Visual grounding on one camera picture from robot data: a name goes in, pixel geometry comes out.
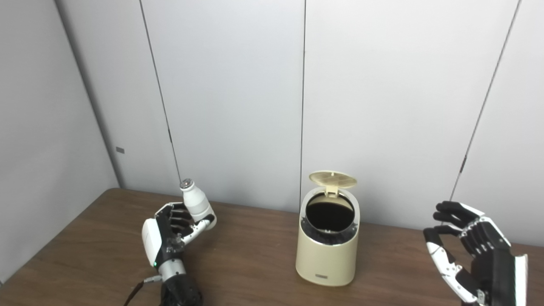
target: cable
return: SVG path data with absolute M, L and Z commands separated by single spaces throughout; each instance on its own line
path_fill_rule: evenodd
M 127 306 L 129 304 L 129 302 L 132 300 L 132 298 L 136 295 L 136 293 L 138 293 L 138 291 L 140 291 L 140 289 L 144 286 L 144 282 L 141 281 L 139 282 L 136 287 L 134 287 L 134 290 L 132 290 L 131 294 L 128 295 L 127 297 L 127 301 L 124 303 L 123 306 Z
M 144 284 L 148 284 L 148 283 L 155 283 L 157 281 L 161 281 L 163 280 L 163 277 L 160 276 L 160 275 L 157 275 L 157 276 L 152 276 L 152 277 L 148 277 L 144 280 L 142 280 L 141 282 L 139 282 L 136 287 L 134 287 L 134 289 L 132 290 L 131 294 L 128 295 L 127 297 L 127 301 L 124 303 L 123 306 L 127 306 L 129 304 L 129 302 L 132 300 L 132 298 L 136 295 L 136 293 L 138 293 L 138 291 L 140 291 L 140 289 L 144 286 Z

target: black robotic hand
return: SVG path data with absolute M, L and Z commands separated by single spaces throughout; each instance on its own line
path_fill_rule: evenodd
M 484 213 L 458 202 L 436 205 L 433 217 L 448 222 L 423 230 L 427 248 L 442 278 L 470 306 L 525 306 L 527 255 L 514 257 L 510 242 Z M 439 234 L 457 236 L 474 258 L 469 273 L 455 263 Z
M 202 233 L 214 218 L 208 215 L 194 222 L 182 202 L 168 203 L 155 214 L 162 239 L 155 262 L 163 281 L 160 306 L 202 305 L 202 293 L 186 274 L 182 255 L 185 246 Z

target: robotic hand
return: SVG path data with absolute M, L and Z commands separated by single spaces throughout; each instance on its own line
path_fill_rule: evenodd
M 484 213 L 465 204 L 436 205 L 435 220 L 448 222 L 423 230 L 427 248 L 442 278 L 463 306 L 526 306 L 527 255 L 512 256 L 510 242 Z M 455 263 L 439 234 L 457 236 L 474 258 L 471 273 Z
M 215 226 L 215 214 L 204 193 L 191 179 L 181 184 L 184 202 L 168 203 L 147 219 L 142 228 L 145 253 L 163 282 L 160 306 L 202 305 L 202 294 L 186 274 L 182 254 L 186 245 Z

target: white bottle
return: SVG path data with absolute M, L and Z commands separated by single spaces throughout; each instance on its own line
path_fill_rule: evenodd
M 195 222 L 202 220 L 210 214 L 215 217 L 213 222 L 206 228 L 206 230 L 212 229 L 217 223 L 217 216 L 213 212 L 212 206 L 209 204 L 204 192 L 195 186 L 192 179 L 183 180 L 180 188 L 183 192 L 183 202 Z

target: fingertip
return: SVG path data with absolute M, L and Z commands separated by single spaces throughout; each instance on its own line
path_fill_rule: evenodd
M 434 243 L 439 246 L 443 246 L 442 240 L 440 239 L 440 236 L 436 232 L 434 228 L 426 228 L 423 230 L 423 236 L 425 237 L 425 241 Z

